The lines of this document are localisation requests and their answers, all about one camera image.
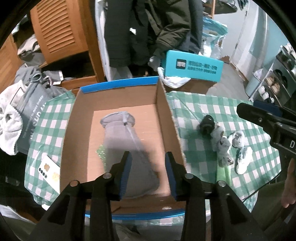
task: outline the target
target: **louvered door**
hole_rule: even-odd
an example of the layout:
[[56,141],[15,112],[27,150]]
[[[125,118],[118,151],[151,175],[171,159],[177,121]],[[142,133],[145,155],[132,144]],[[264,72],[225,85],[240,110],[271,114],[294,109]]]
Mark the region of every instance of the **louvered door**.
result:
[[77,0],[42,0],[31,20],[46,62],[87,51]]
[[0,49],[0,93],[13,83],[15,73],[21,65],[17,47],[10,35]]

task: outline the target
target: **green checkered tablecloth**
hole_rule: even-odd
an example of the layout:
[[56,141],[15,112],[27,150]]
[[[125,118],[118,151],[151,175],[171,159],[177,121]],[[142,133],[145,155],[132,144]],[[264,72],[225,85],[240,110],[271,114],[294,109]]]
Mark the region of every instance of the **green checkered tablecloth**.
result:
[[[247,139],[246,146],[253,149],[253,161],[244,174],[238,175],[234,165],[231,168],[232,189],[241,200],[246,200],[279,174],[279,152],[270,146],[270,136],[261,127],[239,118],[236,113],[237,105],[245,101],[176,91],[166,96],[178,128],[188,172],[202,181],[216,182],[217,154],[212,151],[210,136],[204,137],[198,130],[203,117],[209,114],[224,125],[227,135],[242,130]],[[236,158],[238,149],[232,147],[230,154]],[[245,203],[248,209],[253,208],[256,199],[256,196],[252,197],[252,202]]]
[[[206,145],[209,140],[203,140],[196,130],[199,121],[209,113],[218,122],[224,123],[227,134],[242,129],[254,150],[254,162],[249,165],[248,171],[240,176],[233,170],[231,173],[234,190],[241,199],[246,199],[279,173],[279,155],[269,146],[267,141],[269,136],[262,131],[262,128],[241,120],[236,115],[235,107],[240,101],[174,91],[167,94],[167,99],[176,119],[182,148],[187,159],[186,168],[189,172],[204,181],[215,182],[216,180],[216,156],[213,152],[210,153]],[[51,205],[58,196],[58,193],[39,175],[37,168],[43,155],[48,155],[60,166],[63,138],[74,101],[75,96],[71,92],[48,101],[35,128],[27,158],[25,187],[39,204]],[[257,193],[246,199],[244,204],[251,211],[256,200]],[[207,201],[206,206],[207,215],[209,215],[210,208]],[[180,224],[183,220],[184,216],[179,216],[132,223],[143,226],[163,226]],[[130,223],[130,221],[118,220],[116,222]]]
[[48,102],[40,115],[28,152],[25,187],[33,194],[38,204],[51,203],[58,193],[38,173],[41,158],[48,156],[59,167],[65,131],[70,117],[75,96],[68,91]]

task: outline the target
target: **jacket sleeve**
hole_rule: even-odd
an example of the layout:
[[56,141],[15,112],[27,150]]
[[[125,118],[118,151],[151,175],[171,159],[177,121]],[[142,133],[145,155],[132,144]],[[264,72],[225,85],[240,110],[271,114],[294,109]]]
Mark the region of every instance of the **jacket sleeve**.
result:
[[157,8],[168,21],[157,37],[154,52],[163,58],[165,51],[176,48],[185,39],[191,29],[191,18],[188,0],[157,0]]

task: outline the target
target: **gray floor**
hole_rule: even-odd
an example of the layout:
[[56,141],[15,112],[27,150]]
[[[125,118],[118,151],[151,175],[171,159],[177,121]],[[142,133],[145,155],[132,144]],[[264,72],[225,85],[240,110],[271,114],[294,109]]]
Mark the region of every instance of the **gray floor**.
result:
[[209,88],[207,95],[248,100],[244,91],[244,81],[229,64],[224,64],[220,82]]

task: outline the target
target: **gray pouch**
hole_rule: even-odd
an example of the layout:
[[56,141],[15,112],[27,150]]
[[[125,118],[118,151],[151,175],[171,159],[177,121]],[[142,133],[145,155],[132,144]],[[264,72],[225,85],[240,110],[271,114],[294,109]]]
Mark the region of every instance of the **gray pouch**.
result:
[[144,146],[137,136],[134,117],[126,111],[115,112],[101,119],[105,128],[103,146],[106,153],[106,171],[121,161],[123,153],[129,151],[133,158],[124,198],[136,198],[150,194],[159,187]]
[[35,126],[39,120],[41,112],[48,100],[53,99],[65,92],[65,88],[50,86],[49,79],[43,78],[39,70],[34,69],[33,74],[29,77],[30,84],[16,106],[23,120],[23,129],[17,140],[17,150],[28,154],[31,139]]

